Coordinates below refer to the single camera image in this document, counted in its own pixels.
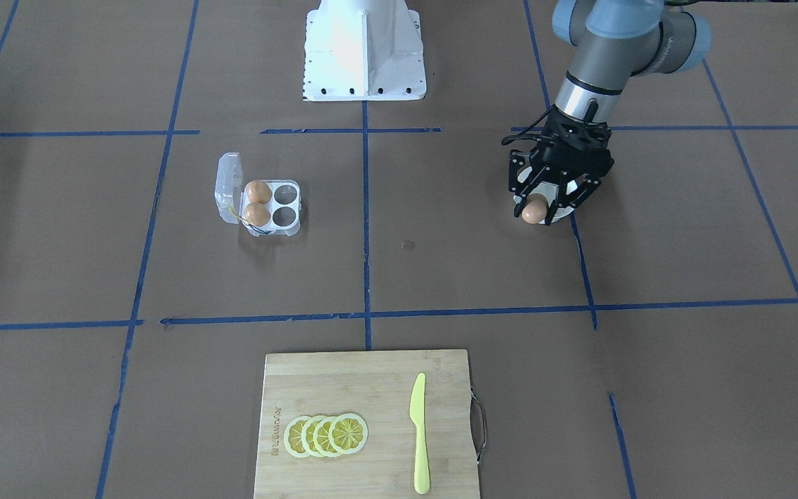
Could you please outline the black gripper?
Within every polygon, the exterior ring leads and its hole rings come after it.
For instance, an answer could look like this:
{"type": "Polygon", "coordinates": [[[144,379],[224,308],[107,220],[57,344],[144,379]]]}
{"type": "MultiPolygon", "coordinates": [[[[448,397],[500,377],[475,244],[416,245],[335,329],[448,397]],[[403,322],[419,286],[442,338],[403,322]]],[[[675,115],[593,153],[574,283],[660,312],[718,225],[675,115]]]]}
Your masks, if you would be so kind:
{"type": "Polygon", "coordinates": [[[529,196],[542,181],[554,184],[546,224],[570,214],[582,205],[614,166],[608,148],[612,131],[607,123],[581,122],[550,107],[522,132],[508,136],[508,143],[535,143],[525,154],[529,166],[509,166],[508,190],[515,202],[513,217],[520,217],[529,196]]]}

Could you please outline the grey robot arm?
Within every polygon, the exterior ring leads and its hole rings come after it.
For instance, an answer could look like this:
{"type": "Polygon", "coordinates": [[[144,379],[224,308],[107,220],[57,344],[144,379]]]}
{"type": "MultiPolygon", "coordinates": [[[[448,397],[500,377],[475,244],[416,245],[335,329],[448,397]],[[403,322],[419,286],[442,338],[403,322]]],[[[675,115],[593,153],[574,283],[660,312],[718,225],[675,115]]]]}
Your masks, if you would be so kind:
{"type": "Polygon", "coordinates": [[[552,28],[574,47],[565,79],[541,117],[502,139],[533,143],[510,151],[508,191],[514,217],[539,225],[578,209],[608,176],[608,121],[629,79],[687,71],[712,41],[706,19],[668,1],[560,1],[552,28]]]}

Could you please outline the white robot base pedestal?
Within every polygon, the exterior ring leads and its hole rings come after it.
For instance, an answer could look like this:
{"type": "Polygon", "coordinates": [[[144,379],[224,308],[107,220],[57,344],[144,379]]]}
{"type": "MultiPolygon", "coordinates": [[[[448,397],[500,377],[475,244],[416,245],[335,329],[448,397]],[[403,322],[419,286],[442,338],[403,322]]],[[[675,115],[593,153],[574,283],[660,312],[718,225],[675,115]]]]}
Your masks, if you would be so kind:
{"type": "Polygon", "coordinates": [[[419,13],[405,1],[322,1],[306,15],[302,98],[424,99],[419,13]]]}

